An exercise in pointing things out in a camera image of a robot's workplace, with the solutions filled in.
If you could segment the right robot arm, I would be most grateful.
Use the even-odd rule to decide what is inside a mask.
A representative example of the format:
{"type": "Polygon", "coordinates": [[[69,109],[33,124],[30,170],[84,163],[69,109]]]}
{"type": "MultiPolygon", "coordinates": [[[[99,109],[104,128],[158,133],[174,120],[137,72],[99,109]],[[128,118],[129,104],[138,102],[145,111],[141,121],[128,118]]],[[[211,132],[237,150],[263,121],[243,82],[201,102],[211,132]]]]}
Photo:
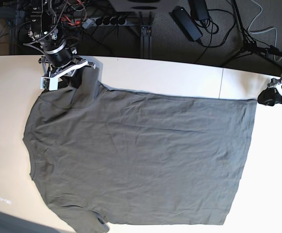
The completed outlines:
{"type": "Polygon", "coordinates": [[[81,58],[76,46],[80,39],[69,34],[71,27],[89,26],[91,19],[83,0],[33,0],[28,36],[25,44],[41,52],[39,64],[43,68],[40,88],[48,91],[59,89],[66,83],[78,88],[82,83],[81,72],[95,64],[81,58]]]}

